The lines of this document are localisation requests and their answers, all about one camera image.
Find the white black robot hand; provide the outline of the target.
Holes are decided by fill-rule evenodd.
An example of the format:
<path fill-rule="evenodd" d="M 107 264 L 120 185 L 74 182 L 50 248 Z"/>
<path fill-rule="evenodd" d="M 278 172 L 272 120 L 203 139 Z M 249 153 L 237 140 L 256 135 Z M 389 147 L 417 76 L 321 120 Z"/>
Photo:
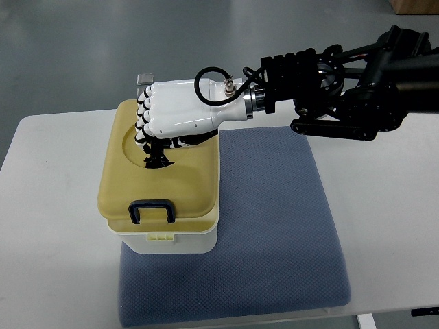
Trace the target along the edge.
<path fill-rule="evenodd" d="M 164 148 L 191 147 L 210 138 L 226 121 L 246 121 L 254 109 L 242 79 L 202 78 L 154 82 L 137 98 L 135 143 L 159 142 Z"/>

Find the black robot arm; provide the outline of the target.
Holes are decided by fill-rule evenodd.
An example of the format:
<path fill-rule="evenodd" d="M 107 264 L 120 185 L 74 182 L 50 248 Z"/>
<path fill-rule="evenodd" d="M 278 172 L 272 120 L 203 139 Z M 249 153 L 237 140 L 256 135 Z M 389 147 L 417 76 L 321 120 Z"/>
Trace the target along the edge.
<path fill-rule="evenodd" d="M 292 101 L 298 134 L 371 141 L 410 113 L 438 111 L 438 49 L 428 33 L 397 26 L 371 45 L 264 57 L 243 72 L 248 111 L 272 114 L 276 103 Z"/>

